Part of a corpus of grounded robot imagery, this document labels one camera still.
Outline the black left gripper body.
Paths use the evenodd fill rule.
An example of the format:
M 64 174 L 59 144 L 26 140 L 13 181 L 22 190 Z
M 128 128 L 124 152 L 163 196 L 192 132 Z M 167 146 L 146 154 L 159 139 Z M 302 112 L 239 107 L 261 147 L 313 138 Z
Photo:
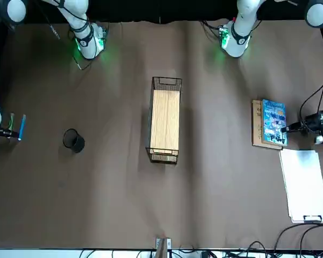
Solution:
M 319 113 L 314 113 L 306 116 L 305 125 L 309 131 L 321 132 L 322 131 L 321 115 Z

